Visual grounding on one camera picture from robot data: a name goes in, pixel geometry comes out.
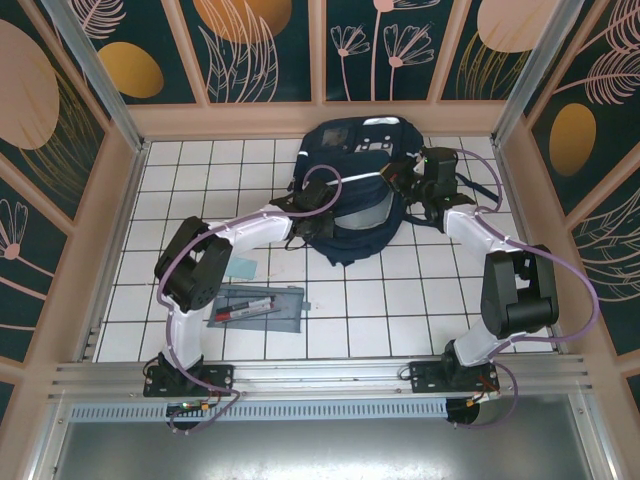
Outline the navy blue backpack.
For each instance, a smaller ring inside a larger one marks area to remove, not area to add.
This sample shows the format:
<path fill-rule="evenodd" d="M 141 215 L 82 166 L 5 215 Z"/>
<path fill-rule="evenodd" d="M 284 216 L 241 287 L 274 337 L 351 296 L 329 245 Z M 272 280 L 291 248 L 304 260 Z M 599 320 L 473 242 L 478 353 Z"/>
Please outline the navy blue backpack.
<path fill-rule="evenodd" d="M 333 206 L 334 237 L 308 244 L 332 265 L 348 266 L 381 252 L 402 223 L 426 226 L 422 224 L 423 207 L 408 205 L 380 174 L 386 164 L 416 156 L 422 147 L 427 147 L 422 134 L 398 116 L 335 119 L 307 133 L 297 154 L 289 191 L 300 191 L 313 179 L 328 185 L 342 182 L 342 193 Z M 498 198 L 496 193 L 456 174 L 458 187 L 464 185 L 491 200 Z"/>

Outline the grey mesh pencil case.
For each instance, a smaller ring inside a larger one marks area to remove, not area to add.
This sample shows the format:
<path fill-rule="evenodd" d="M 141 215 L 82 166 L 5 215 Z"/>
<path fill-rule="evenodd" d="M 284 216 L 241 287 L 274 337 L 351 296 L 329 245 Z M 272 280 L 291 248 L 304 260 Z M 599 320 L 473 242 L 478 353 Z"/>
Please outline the grey mesh pencil case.
<path fill-rule="evenodd" d="M 225 311 L 229 305 L 247 300 L 273 296 L 275 308 L 280 312 L 269 314 L 265 319 L 238 321 L 230 324 L 217 324 L 213 317 L 218 310 Z M 248 331 L 300 333 L 303 314 L 310 308 L 305 301 L 305 290 L 301 287 L 255 287 L 229 285 L 221 289 L 215 299 L 206 322 L 207 328 L 227 328 Z"/>

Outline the grey metal sheet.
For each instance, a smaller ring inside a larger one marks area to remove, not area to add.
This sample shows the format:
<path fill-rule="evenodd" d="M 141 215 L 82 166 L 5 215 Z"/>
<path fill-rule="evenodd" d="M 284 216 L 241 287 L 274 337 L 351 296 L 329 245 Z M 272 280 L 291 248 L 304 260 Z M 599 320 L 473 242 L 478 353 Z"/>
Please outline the grey metal sheet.
<path fill-rule="evenodd" d="M 581 396 L 526 396 L 488 429 L 440 418 L 220 422 L 192 436 L 117 415 L 46 420 L 28 480 L 624 480 Z"/>

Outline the aluminium frame post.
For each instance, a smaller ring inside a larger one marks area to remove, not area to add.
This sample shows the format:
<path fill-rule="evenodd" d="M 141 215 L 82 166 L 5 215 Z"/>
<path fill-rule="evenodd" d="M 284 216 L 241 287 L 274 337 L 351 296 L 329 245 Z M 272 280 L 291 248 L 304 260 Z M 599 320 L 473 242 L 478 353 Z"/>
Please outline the aluminium frame post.
<path fill-rule="evenodd" d="M 537 86 L 542 82 L 556 53 L 560 50 L 578 19 L 583 4 L 584 0 L 559 0 L 511 90 L 491 133 L 491 143 L 495 149 L 500 149 L 501 145 L 509 138 L 523 114 L 524 108 Z"/>
<path fill-rule="evenodd" d="M 71 7 L 66 0 L 41 1 L 126 142 L 136 153 L 139 153 L 143 147 L 143 137 L 129 114 L 124 100 L 100 61 L 93 44 L 77 22 Z"/>

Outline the aluminium mounting rail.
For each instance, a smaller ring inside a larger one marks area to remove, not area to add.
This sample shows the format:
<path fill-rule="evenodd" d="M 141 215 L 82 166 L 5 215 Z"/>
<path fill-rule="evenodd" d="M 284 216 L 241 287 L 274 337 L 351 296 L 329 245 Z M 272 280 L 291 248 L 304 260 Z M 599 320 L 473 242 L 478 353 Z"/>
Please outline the aluminium mounting rail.
<path fill-rule="evenodd" d="M 322 400 L 408 397 L 400 379 L 410 358 L 234 361 L 233 387 L 246 400 Z M 523 395 L 574 394 L 593 387 L 579 355 L 509 354 L 496 363 L 515 376 Z M 59 365 L 47 386 L 51 401 L 141 401 L 141 363 Z"/>

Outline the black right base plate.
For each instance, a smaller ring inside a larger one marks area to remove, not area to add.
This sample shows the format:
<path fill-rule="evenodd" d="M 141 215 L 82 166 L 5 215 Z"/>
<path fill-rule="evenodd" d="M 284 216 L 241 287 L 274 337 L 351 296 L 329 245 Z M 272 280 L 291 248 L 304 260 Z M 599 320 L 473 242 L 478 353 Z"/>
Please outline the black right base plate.
<path fill-rule="evenodd" d="M 442 361 L 411 362 L 409 377 L 414 393 L 499 392 L 496 368 L 490 363 L 479 366 L 446 366 Z"/>

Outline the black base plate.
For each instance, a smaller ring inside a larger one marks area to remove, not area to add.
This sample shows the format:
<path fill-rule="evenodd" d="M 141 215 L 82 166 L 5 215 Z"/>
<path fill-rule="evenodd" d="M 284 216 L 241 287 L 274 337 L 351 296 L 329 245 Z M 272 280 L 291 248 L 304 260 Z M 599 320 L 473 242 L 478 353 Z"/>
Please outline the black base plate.
<path fill-rule="evenodd" d="M 188 372 L 200 381 L 219 388 L 233 386 L 232 365 L 201 365 Z M 154 365 L 146 370 L 143 396 L 147 398 L 178 398 L 207 396 L 209 390 L 186 378 L 171 365 Z"/>
<path fill-rule="evenodd" d="M 499 392 L 496 368 L 490 363 L 479 366 L 446 366 L 442 361 L 411 362 L 409 377 L 414 393 Z"/>

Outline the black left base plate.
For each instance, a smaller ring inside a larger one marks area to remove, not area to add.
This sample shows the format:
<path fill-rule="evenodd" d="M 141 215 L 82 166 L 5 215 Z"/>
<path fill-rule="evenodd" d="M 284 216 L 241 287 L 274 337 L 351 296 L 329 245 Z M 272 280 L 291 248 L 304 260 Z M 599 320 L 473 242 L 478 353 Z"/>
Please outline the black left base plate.
<path fill-rule="evenodd" d="M 219 388 L 233 386 L 232 365 L 201 365 L 188 372 L 200 381 Z M 178 398 L 207 396 L 209 390 L 186 378 L 171 365 L 154 365 L 146 370 L 143 396 L 147 398 Z"/>

